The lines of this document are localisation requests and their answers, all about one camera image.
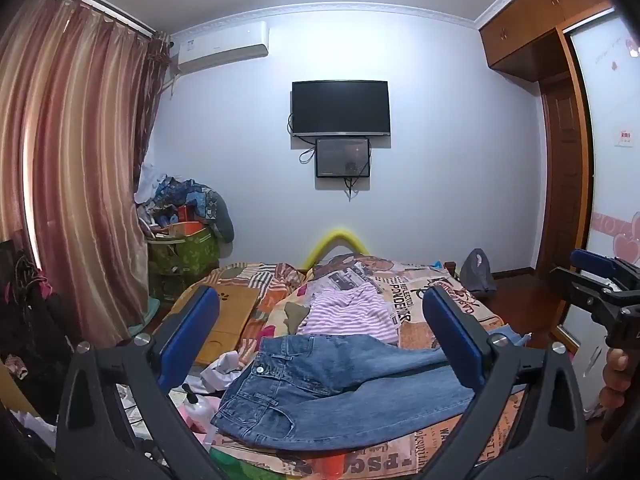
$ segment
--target blue denim jeans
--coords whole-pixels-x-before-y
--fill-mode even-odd
[[[508,326],[500,332],[522,338]],[[368,335],[263,338],[212,423],[273,449],[363,448],[464,412],[463,387],[442,350],[405,350]]]

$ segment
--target silver bolt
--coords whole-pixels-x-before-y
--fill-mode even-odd
[[[494,334],[491,336],[491,343],[496,346],[507,346],[509,343],[509,339],[507,336],[502,334]]]
[[[556,341],[555,343],[553,343],[551,345],[551,349],[556,353],[556,354],[564,354],[566,352],[566,346],[564,346],[561,342]]]
[[[135,336],[135,338],[133,338],[133,343],[136,346],[148,345],[149,341],[151,341],[151,336],[149,334],[145,334],[144,332],[142,334],[138,334],[137,336]]]
[[[78,343],[78,346],[76,347],[76,352],[78,352],[79,354],[84,354],[89,350],[91,350],[91,344],[88,341],[81,341]]]

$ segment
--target brown patterned curtain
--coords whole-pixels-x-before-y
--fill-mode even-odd
[[[136,130],[133,154],[133,189],[138,188],[140,168],[145,160],[149,147],[151,130],[158,114],[160,90],[164,83],[164,74],[169,66],[169,36],[164,32],[156,32],[149,41],[138,94],[138,110],[136,111]]]
[[[147,308],[133,167],[148,44],[74,0],[27,0],[0,40],[0,230],[27,225],[82,335],[102,347]]]

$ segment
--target human hand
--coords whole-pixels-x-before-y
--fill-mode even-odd
[[[619,408],[624,404],[624,392],[631,386],[631,379],[623,374],[629,357],[617,348],[607,353],[607,364],[602,371],[605,387],[600,392],[600,404],[605,408]]]

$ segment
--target heart decoration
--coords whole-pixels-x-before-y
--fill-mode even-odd
[[[634,219],[631,221],[631,236],[640,240],[640,211],[634,215]]]
[[[640,259],[640,240],[629,239],[622,233],[617,234],[613,238],[613,253],[617,258],[634,264]]]

